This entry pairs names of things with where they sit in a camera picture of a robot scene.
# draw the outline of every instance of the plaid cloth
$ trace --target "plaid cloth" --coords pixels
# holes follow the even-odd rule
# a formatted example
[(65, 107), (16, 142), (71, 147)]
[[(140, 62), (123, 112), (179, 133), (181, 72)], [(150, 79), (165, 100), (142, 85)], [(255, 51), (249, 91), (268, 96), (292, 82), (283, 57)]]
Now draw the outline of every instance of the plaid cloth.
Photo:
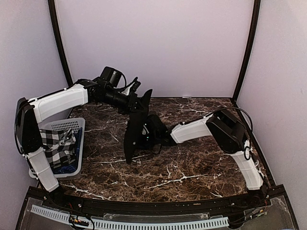
[(55, 169), (69, 165), (76, 160), (75, 143), (76, 138), (73, 130), (45, 130), (41, 129), (43, 148), (50, 167)]

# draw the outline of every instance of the white arm segment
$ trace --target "white arm segment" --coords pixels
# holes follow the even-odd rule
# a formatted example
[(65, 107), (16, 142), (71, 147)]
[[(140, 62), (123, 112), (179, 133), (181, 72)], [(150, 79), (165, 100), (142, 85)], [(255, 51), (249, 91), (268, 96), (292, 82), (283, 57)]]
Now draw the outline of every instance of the white arm segment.
[[(249, 141), (245, 142), (245, 147), (249, 147)], [(246, 150), (246, 157), (249, 158), (249, 150)], [(244, 151), (239, 151), (234, 154), (228, 154), (232, 156), (236, 164), (239, 166), (240, 171), (243, 174), (243, 177), (246, 182), (246, 187), (248, 190), (258, 190), (263, 184), (263, 174), (260, 170), (257, 169), (257, 164), (254, 163), (252, 158), (248, 161), (244, 157)]]
[(83, 85), (76, 84), (71, 88), (49, 95), (30, 103), (34, 105), (34, 113), (37, 123), (41, 123), (48, 117), (62, 112), (66, 109), (83, 105), (88, 102), (87, 90)]
[(182, 125), (176, 125), (172, 129), (171, 137), (177, 144), (179, 144), (186, 140), (191, 140), (204, 136), (212, 136), (210, 130), (206, 125), (207, 120), (211, 116), (204, 117), (203, 119), (192, 121), (187, 124), (182, 123)]
[[(199, 119), (188, 124), (183, 123), (182, 125), (175, 126), (171, 132), (171, 137), (177, 144), (179, 144), (186, 140), (211, 136), (212, 134), (206, 125), (207, 120), (211, 116), (204, 117), (203, 119)], [(245, 142), (245, 146), (249, 146), (248, 140)], [(247, 161), (244, 157), (243, 151), (238, 151), (229, 155), (236, 161), (240, 171), (242, 172), (248, 190), (260, 189), (263, 184), (263, 179), (261, 177), (263, 174), (260, 170), (258, 171), (253, 159), (250, 158)], [(246, 157), (249, 158), (249, 150), (246, 150)]]
[[(54, 114), (87, 103), (88, 95), (83, 85), (76, 84), (67, 90), (46, 96), (42, 99), (37, 100), (34, 98), (31, 100), (35, 100), (30, 105), (35, 106), (34, 114), (39, 124)], [(29, 153), (26, 157), (29, 159), (35, 174), (44, 188), (48, 192), (55, 190), (59, 186), (59, 183), (48, 163), (44, 149), (40, 147), (37, 151)]]

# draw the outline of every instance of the blue cloth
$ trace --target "blue cloth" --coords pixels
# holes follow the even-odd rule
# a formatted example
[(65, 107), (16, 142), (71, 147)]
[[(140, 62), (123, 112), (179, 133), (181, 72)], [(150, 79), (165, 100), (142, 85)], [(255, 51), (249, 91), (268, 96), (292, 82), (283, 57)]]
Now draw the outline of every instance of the blue cloth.
[(73, 173), (78, 169), (80, 145), (81, 145), (81, 137), (82, 137), (82, 128), (80, 128), (78, 132), (74, 133), (74, 136), (76, 138), (76, 144), (75, 144), (76, 160), (70, 165), (66, 165), (66, 166), (63, 166), (61, 168), (52, 169), (54, 174)]

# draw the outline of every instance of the white wall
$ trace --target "white wall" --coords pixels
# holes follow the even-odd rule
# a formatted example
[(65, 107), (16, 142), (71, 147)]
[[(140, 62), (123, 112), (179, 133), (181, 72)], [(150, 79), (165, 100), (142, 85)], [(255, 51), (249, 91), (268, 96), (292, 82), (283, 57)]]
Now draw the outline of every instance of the white wall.
[(0, 229), (15, 229), (29, 185), (15, 146), (17, 100), (65, 87), (46, 0), (0, 1)]
[(307, 1), (262, 1), (238, 105), (307, 229)]
[(231, 97), (253, 0), (57, 0), (71, 73), (104, 66), (140, 77), (154, 96)]

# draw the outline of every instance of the gray floor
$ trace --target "gray floor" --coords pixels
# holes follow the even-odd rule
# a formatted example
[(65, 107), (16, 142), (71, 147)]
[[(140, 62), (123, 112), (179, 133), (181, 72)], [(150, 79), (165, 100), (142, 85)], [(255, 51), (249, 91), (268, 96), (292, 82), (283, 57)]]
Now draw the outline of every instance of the gray floor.
[[(252, 219), (246, 223), (240, 230), (294, 230), (294, 226), (291, 220), (290, 212), (286, 205), (286, 201), (283, 196), (271, 199), (272, 205), (267, 207), (267, 215), (261, 216), (259, 218)], [(41, 217), (39, 215), (30, 212), (32, 204), (40, 205), (41, 201), (30, 199), (25, 209), (24, 218), (22, 221), (21, 230), (71, 230), (72, 228), (66, 224), (58, 223)], [(110, 216), (114, 221), (122, 220), (124, 222), (144, 222), (140, 221), (138, 217), (131, 216), (121, 216), (121, 215), (105, 215), (105, 220), (110, 220)], [(195, 221), (200, 219), (206, 219), (206, 214), (199, 215), (186, 215), (181, 218), (181, 221)], [(179, 219), (176, 217), (171, 217), (171, 222), (178, 222)], [(170, 222), (169, 219), (166, 220), (165, 217), (149, 220), (149, 222)], [(228, 230), (229, 228), (218, 228), (216, 230)]]

